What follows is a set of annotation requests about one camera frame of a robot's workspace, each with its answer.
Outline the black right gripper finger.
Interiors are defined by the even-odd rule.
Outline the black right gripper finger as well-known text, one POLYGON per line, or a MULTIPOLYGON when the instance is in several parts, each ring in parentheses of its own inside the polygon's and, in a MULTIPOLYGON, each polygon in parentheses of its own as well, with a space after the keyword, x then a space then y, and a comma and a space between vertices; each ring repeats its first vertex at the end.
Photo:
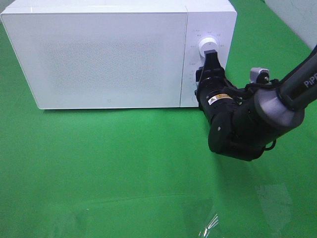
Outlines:
POLYGON ((223 68, 218 60, 218 53, 216 50, 208 50, 204 52, 205 63, 203 72, 223 73, 223 68))

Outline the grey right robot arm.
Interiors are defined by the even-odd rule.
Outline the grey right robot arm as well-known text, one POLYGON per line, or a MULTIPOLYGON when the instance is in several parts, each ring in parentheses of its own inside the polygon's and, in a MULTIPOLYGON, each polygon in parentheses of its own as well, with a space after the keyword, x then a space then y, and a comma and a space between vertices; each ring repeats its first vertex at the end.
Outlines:
POLYGON ((209 149, 251 161, 303 122, 305 108, 317 98, 317 52, 282 80, 270 79, 267 69, 254 67, 250 82, 237 88, 226 78, 217 51, 206 51, 196 83, 199 109, 210 125, 209 149))

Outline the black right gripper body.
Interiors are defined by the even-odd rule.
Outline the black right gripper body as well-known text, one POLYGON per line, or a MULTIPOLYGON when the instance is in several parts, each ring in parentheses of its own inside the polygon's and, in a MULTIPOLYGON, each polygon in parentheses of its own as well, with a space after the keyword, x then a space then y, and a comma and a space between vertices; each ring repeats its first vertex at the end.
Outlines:
POLYGON ((210 125, 209 149, 217 154, 251 161, 264 152, 262 147, 254 147, 238 139, 233 125, 233 112, 239 105, 234 97, 225 92, 225 87, 235 88, 225 77, 224 69, 208 70, 200 67, 196 71, 198 88, 195 92, 202 110, 210 125))

